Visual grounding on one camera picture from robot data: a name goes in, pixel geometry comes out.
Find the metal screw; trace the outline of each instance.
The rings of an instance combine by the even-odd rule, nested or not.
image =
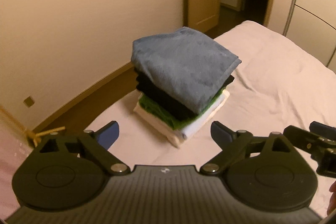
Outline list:
[[[219,170],[219,166],[217,164],[204,164],[202,169],[207,173],[213,173]]]
[[[111,166],[111,170],[117,173],[125,172],[127,170],[127,165],[126,164],[113,164]]]
[[[170,169],[167,168],[167,167],[165,167],[165,168],[162,168],[162,169],[161,169],[161,172],[164,173],[164,174],[166,174],[166,173],[169,173],[169,172],[170,172]]]

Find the white folded cloth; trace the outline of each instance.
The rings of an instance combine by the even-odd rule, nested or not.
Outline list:
[[[148,122],[152,127],[159,131],[162,135],[166,136],[169,142],[179,148],[186,140],[191,138],[202,126],[204,126],[224,105],[230,93],[223,90],[222,94],[217,100],[207,109],[199,118],[191,124],[185,126],[180,130],[172,130],[165,122],[155,117],[154,115],[146,112],[139,103],[136,104],[134,112],[137,113],[142,119]]]

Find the hand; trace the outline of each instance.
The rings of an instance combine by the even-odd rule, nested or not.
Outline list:
[[[336,208],[336,181],[330,186],[329,191],[332,192],[333,194],[331,195],[329,201],[327,215],[330,215],[332,211]]]

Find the ribbed surface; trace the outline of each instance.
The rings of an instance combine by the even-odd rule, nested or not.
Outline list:
[[[216,177],[193,166],[137,166],[125,177],[113,177],[86,205],[59,213],[23,207],[8,224],[316,224],[310,209],[273,214],[235,200]]]

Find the bed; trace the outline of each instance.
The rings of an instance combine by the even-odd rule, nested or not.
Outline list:
[[[238,55],[242,63],[227,87],[230,97],[206,125],[181,148],[133,113],[140,93],[133,91],[101,113],[87,129],[98,130],[111,120],[120,136],[109,149],[131,168],[134,165],[195,165],[197,169],[221,149],[210,136],[220,121],[232,130],[255,136],[283,132],[288,125],[308,130],[312,121],[336,126],[336,75],[284,36],[255,22],[245,21],[215,39]],[[317,164],[301,151],[313,170]],[[311,208],[326,216],[334,179],[319,177]]]

